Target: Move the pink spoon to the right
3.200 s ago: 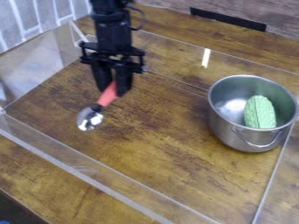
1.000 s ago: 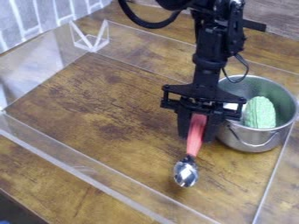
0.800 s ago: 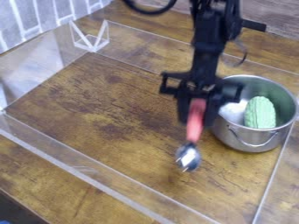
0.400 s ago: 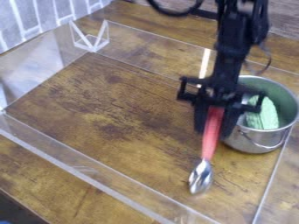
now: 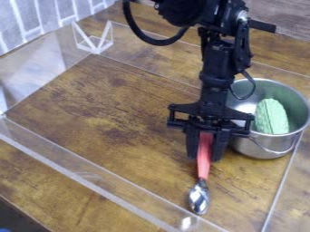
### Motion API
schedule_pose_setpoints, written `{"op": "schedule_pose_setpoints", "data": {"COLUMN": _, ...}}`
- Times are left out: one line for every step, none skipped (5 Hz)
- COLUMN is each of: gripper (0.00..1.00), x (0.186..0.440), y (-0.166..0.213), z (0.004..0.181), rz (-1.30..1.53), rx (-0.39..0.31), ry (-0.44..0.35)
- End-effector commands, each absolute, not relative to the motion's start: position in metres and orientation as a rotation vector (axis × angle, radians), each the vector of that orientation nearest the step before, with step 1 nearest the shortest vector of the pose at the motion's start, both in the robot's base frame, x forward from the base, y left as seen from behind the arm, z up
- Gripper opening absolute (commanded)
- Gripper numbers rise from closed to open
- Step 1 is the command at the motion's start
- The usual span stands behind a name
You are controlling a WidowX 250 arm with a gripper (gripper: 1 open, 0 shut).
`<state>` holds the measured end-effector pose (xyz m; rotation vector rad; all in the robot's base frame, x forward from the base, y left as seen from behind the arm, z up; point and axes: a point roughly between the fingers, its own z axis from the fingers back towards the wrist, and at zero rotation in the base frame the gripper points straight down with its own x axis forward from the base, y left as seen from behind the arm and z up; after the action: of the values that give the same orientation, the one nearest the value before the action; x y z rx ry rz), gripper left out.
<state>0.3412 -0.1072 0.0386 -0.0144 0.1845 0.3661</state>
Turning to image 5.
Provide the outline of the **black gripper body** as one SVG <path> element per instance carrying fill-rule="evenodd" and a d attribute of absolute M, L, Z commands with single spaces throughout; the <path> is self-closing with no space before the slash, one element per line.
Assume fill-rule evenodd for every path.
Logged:
<path fill-rule="evenodd" d="M 181 130 L 192 126 L 199 131 L 209 133 L 228 131 L 232 135 L 247 136 L 253 116 L 228 108 L 225 99 L 227 93 L 231 92 L 237 100 L 245 100 L 253 94 L 255 88 L 251 88 L 245 96 L 239 97 L 231 88 L 233 80 L 235 76 L 217 79 L 200 73 L 200 98 L 192 103 L 168 105 L 166 126 Z"/>

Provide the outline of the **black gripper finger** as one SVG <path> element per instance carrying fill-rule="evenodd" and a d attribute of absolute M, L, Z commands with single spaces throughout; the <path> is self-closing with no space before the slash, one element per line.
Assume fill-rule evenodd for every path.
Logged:
<path fill-rule="evenodd" d="M 220 130 L 212 136 L 212 162 L 219 161 L 223 158 L 225 146 L 229 141 L 229 131 Z"/>
<path fill-rule="evenodd" d="M 188 126 L 185 131 L 187 157 L 193 160 L 197 157 L 197 149 L 200 142 L 200 131 Z"/>

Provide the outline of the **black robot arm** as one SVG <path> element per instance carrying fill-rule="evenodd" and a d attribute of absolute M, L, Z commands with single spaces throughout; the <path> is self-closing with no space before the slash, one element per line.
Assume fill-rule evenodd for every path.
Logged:
<path fill-rule="evenodd" d="M 233 136 L 249 134 L 253 116 L 225 105 L 237 74 L 251 66 L 248 8 L 243 0 L 158 0 L 158 15 L 183 30 L 196 26 L 200 37 L 200 98 L 168 106 L 166 124 L 184 130 L 187 155 L 197 157 L 201 133 L 212 135 L 211 160 L 221 159 Z"/>

